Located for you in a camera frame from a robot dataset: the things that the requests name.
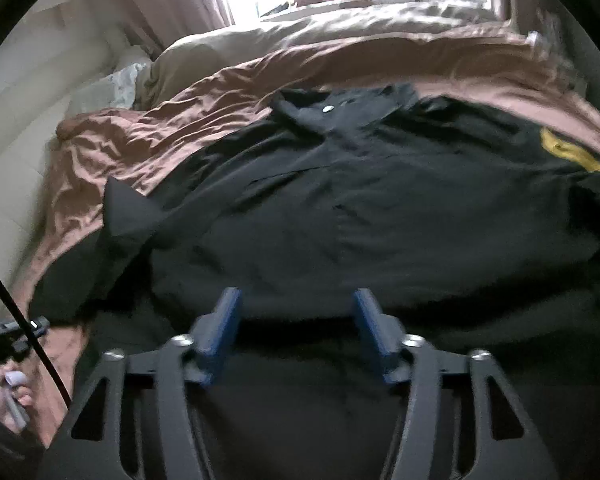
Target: black cable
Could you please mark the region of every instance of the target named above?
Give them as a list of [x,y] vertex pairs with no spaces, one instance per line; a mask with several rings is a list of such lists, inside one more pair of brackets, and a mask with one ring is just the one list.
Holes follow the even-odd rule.
[[60,391],[60,394],[62,395],[62,399],[64,400],[64,403],[66,404],[67,407],[69,407],[71,405],[71,396],[69,395],[69,392],[67,391],[66,387],[64,386],[64,383],[62,382],[62,379],[60,378],[58,371],[54,367],[54,364],[51,362],[51,359],[49,359],[49,356],[46,355],[44,349],[42,348],[42,345],[38,341],[38,338],[36,338],[35,334],[33,333],[33,329],[31,328],[31,325],[29,324],[27,319],[23,316],[20,309],[16,305],[16,302],[13,300],[13,298],[11,297],[11,294],[9,294],[9,291],[4,286],[4,284],[1,282],[1,280],[0,280],[0,300],[4,303],[4,306],[7,307],[8,311],[13,316],[13,319],[16,320],[16,322],[18,323],[18,325],[24,332],[24,335],[27,337],[29,344],[36,351],[36,354],[38,354],[38,357],[40,357],[40,361],[42,361],[42,364],[45,366],[46,371],[49,372],[49,375],[51,375],[53,382],[56,384],[56,387],[58,388],[58,390]]

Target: yellow patch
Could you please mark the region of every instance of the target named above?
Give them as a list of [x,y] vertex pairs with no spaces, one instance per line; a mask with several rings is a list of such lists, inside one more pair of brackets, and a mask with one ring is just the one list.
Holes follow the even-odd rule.
[[576,162],[589,171],[589,173],[600,171],[599,160],[583,147],[558,139],[549,128],[542,128],[540,130],[540,139],[542,140],[542,147],[552,155]]

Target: bolt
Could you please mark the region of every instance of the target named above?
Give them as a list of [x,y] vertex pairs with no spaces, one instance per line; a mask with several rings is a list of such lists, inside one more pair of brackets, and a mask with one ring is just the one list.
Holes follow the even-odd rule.
[[481,349],[474,350],[471,354],[471,359],[475,359],[476,361],[484,361],[488,357],[491,357],[491,353]]
[[120,361],[120,359],[124,359],[125,353],[120,348],[114,348],[113,350],[109,350],[104,352],[104,358],[107,361]]
[[189,335],[177,335],[171,338],[177,346],[193,345],[193,339]]
[[402,344],[404,346],[412,346],[418,348],[424,345],[424,338],[421,335],[415,334],[407,334],[407,336],[402,340]]

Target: hand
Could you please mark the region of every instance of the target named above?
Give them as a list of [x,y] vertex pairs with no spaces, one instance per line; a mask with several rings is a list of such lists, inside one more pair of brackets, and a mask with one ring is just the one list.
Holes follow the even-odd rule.
[[[13,433],[20,433],[22,429],[17,427],[4,399],[4,375],[7,372],[13,372],[17,369],[18,367],[13,362],[9,362],[0,366],[0,422],[3,423],[9,430],[13,431]],[[18,386],[17,388],[14,388],[11,393],[24,408],[28,408],[29,406],[33,405],[31,390],[26,386]]]

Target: white pillow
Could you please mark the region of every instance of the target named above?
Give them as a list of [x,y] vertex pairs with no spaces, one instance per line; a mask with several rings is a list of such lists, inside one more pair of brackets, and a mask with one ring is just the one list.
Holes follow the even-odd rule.
[[65,117],[103,108],[130,109],[136,99],[136,79],[144,67],[144,64],[133,63],[76,90],[72,94]]

